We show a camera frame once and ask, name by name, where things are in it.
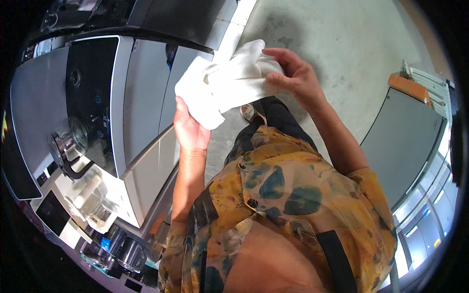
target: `blue label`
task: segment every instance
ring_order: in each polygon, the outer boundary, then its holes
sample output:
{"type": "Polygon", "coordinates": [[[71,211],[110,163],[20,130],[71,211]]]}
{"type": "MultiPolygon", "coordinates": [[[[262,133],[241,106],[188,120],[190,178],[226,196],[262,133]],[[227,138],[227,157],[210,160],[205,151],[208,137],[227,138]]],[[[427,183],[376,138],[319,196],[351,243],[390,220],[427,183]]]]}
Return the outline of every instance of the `blue label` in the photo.
{"type": "Polygon", "coordinates": [[[111,241],[108,238],[101,238],[101,248],[104,249],[105,252],[109,252],[109,247],[111,246],[111,241]]]}

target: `patterned blouse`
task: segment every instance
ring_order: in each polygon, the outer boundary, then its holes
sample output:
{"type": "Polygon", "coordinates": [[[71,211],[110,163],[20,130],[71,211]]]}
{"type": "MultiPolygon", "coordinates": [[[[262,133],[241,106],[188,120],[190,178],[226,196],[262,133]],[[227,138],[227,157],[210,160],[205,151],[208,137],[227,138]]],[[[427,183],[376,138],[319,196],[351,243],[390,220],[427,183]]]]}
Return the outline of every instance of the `patterned blouse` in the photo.
{"type": "Polygon", "coordinates": [[[376,292],[397,249],[376,174],[365,168],[344,176],[305,141],[273,127],[261,126],[251,141],[254,150],[238,151],[196,199],[189,222],[172,223],[160,291],[223,291],[243,240],[262,216],[310,249],[325,288],[376,292]]]}

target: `right hand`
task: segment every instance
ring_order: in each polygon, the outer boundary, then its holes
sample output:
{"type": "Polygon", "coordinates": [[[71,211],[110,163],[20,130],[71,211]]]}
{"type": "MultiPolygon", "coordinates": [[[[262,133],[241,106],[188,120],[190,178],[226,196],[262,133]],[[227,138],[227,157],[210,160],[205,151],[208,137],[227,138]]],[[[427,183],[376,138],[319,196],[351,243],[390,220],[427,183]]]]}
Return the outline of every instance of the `right hand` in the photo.
{"type": "Polygon", "coordinates": [[[174,130],[181,146],[181,152],[207,152],[212,131],[205,129],[189,114],[186,103],[178,96],[176,96],[174,130]]]}
{"type": "Polygon", "coordinates": [[[289,49],[266,48],[262,53],[273,56],[285,71],[285,75],[269,73],[265,77],[268,83],[291,93],[309,113],[328,104],[313,67],[309,63],[289,49]]]}

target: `white towel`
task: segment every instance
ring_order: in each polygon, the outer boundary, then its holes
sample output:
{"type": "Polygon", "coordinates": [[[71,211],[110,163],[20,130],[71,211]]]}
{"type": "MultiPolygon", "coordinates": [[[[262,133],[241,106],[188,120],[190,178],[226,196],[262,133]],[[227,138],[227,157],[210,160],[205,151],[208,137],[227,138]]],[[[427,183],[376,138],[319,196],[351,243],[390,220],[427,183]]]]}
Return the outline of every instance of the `white towel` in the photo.
{"type": "Polygon", "coordinates": [[[279,91],[265,83],[270,72],[283,72],[272,57],[261,56],[264,48],[263,40],[255,40],[241,46],[226,63],[194,59],[174,91],[203,127],[215,129],[225,120],[222,113],[279,91]]]}

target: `orange box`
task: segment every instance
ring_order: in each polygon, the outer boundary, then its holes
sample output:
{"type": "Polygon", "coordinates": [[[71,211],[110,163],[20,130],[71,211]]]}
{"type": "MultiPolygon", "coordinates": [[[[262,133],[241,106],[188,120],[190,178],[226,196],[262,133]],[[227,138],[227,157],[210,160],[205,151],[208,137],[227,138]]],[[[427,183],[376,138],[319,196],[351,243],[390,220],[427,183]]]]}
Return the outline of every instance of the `orange box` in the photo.
{"type": "Polygon", "coordinates": [[[397,76],[395,74],[391,74],[389,76],[389,80],[387,81],[387,83],[393,89],[400,90],[408,94],[409,96],[416,98],[417,100],[421,101],[422,103],[426,104],[431,109],[433,109],[431,106],[430,96],[428,95],[428,90],[426,87],[411,80],[397,76]]]}

